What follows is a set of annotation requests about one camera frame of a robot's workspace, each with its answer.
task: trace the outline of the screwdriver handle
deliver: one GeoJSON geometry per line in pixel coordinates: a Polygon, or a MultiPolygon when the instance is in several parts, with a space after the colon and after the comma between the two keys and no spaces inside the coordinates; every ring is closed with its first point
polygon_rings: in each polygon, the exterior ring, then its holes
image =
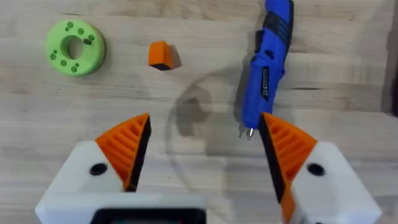
{"type": "Polygon", "coordinates": [[[265,6],[268,13],[262,29],[256,32],[242,110],[243,124],[252,129],[258,129],[261,113],[272,113],[293,31],[293,1],[266,0],[265,6]]]}

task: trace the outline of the orange block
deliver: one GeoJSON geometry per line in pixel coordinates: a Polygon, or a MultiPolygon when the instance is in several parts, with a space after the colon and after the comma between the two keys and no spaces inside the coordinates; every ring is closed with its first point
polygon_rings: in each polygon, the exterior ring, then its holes
{"type": "Polygon", "coordinates": [[[173,68],[170,46],[166,41],[151,43],[149,47],[148,64],[161,71],[173,68]]]}

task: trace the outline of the green donut-shaped object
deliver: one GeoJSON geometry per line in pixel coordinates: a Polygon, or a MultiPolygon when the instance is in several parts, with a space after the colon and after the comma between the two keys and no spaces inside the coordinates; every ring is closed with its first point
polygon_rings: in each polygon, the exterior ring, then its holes
{"type": "Polygon", "coordinates": [[[105,56],[104,40],[93,26],[84,21],[62,21],[47,34],[45,53],[59,72],[79,77],[93,73],[101,66],[105,56]],[[68,46],[76,37],[83,42],[83,49],[74,59],[69,55],[68,46]]]}

